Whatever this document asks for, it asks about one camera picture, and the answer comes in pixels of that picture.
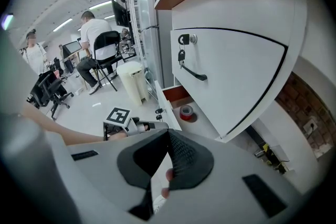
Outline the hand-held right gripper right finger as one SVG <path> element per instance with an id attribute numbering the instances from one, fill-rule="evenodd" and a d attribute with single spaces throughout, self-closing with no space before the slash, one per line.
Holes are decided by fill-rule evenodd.
<path id="1" fill-rule="evenodd" d="M 167 152 L 173 166 L 170 190 L 192 189 L 202 183 L 214 167 L 213 154 L 176 130 L 169 129 Z"/>

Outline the person's right hand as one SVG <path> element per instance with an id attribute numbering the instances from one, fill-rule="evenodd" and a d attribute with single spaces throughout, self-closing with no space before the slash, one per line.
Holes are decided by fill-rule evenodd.
<path id="1" fill-rule="evenodd" d="M 173 169 L 172 168 L 168 169 L 166 171 L 165 176 L 166 176 L 166 179 L 168 180 L 168 182 L 170 182 L 174 177 Z M 170 194 L 170 190 L 169 190 L 168 187 L 162 188 L 161 195 L 164 199 L 167 199 L 169 197 L 169 194 Z"/>

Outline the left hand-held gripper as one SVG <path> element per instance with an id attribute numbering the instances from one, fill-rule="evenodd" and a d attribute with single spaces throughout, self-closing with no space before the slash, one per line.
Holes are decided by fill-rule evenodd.
<path id="1" fill-rule="evenodd" d="M 131 117 L 131 110 L 114 107 L 103 121 L 103 139 L 107 141 L 119 132 L 132 136 L 146 131 L 168 128 L 169 125 L 165 122 L 140 121 L 138 117 Z"/>

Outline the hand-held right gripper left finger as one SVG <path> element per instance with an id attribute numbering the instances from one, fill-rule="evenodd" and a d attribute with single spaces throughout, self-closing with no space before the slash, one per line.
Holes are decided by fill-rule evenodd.
<path id="1" fill-rule="evenodd" d="M 117 166 L 125 181 L 145 191 L 140 203 L 129 210 L 142 220 L 149 220 L 154 215 L 151 178 L 164 160 L 167 148 L 167 129 L 161 129 L 118 155 Z"/>

